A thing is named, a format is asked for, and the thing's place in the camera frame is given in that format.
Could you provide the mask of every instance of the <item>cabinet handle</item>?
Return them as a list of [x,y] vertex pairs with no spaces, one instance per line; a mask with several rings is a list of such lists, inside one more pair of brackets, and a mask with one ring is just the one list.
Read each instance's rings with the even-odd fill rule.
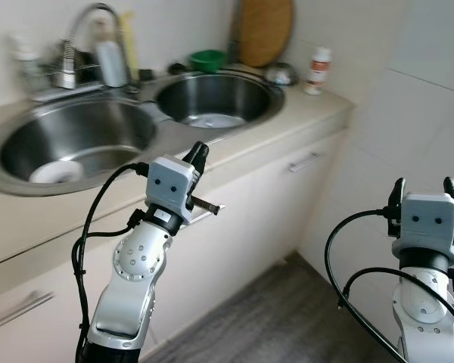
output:
[[41,306],[43,303],[49,301],[50,299],[54,299],[54,298],[55,298],[54,293],[47,293],[43,296],[40,296],[40,297],[34,299],[31,302],[28,302],[27,304],[21,306],[20,308],[11,312],[10,314],[7,314],[7,315],[1,317],[0,318],[0,327],[6,325],[7,323],[10,323],[11,321],[15,320],[19,316],[22,316],[23,314],[29,312],[30,310],[35,309],[37,306]]
[[301,169],[306,168],[307,166],[313,164],[314,162],[318,161],[319,159],[326,156],[325,153],[311,153],[305,160],[299,163],[289,163],[289,171],[290,172],[299,172]]
[[[219,205],[220,210],[224,209],[225,207],[226,206],[224,206],[223,204]],[[189,225],[193,225],[194,223],[197,223],[197,222],[201,221],[202,219],[205,219],[206,217],[211,216],[212,214],[213,214],[212,212],[202,213],[199,216],[196,216],[195,218],[193,218]],[[180,229],[187,228],[189,225],[182,225],[182,227],[180,227]]]

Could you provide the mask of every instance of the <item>kitchen faucet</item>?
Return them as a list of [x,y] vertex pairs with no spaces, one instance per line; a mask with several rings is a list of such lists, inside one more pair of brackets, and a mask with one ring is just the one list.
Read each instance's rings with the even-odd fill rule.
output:
[[74,42],[76,40],[77,30],[79,29],[79,26],[84,21],[86,16],[94,10],[104,10],[112,15],[117,31],[117,41],[121,50],[121,55],[123,56],[123,64],[126,69],[127,77],[126,91],[128,93],[138,93],[138,88],[134,86],[131,73],[129,72],[128,58],[125,52],[123,31],[121,28],[120,18],[118,17],[116,11],[114,11],[110,6],[102,2],[97,2],[95,4],[89,5],[76,18],[76,21],[74,22],[73,27],[69,33],[69,36],[64,42],[64,58],[62,62],[62,70],[56,75],[55,80],[57,86],[67,89],[75,89],[76,87],[76,74],[74,72],[74,52],[75,52]]

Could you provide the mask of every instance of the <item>floor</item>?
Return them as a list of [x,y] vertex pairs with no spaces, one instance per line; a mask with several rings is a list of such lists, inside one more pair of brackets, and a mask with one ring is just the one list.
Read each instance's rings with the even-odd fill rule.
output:
[[277,265],[147,363],[392,363],[299,255]]

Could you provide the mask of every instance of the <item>sink basin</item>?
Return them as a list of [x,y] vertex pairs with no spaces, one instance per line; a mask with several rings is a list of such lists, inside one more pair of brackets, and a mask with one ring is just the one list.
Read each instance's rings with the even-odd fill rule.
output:
[[280,88],[231,70],[166,77],[143,85],[135,101],[127,97],[106,89],[3,123],[0,191],[44,197],[93,188],[118,166],[178,155],[196,141],[212,144],[267,121],[284,104]]
[[[0,190],[28,195],[40,187],[40,194],[51,195],[90,188],[136,158],[155,134],[149,115],[128,101],[89,99],[36,108],[0,128]],[[52,164],[69,165],[57,161],[79,171],[71,180],[55,177]],[[45,181],[30,180],[50,165]]]
[[248,74],[197,74],[177,80],[155,99],[176,122],[202,128],[234,128],[279,112],[284,95]]

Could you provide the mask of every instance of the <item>soap bottle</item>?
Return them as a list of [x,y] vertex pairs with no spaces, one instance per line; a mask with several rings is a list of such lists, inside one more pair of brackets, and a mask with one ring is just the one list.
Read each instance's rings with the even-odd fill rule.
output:
[[9,35],[9,41],[12,57],[26,84],[33,92],[47,88],[48,82],[40,65],[40,56],[29,38],[23,33],[12,33]]
[[125,61],[120,45],[107,29],[105,19],[94,20],[95,55],[98,59],[103,82],[109,87],[122,87],[127,82]]
[[303,85],[303,91],[305,93],[313,96],[317,96],[322,93],[330,64],[331,49],[324,47],[316,48],[308,77]]

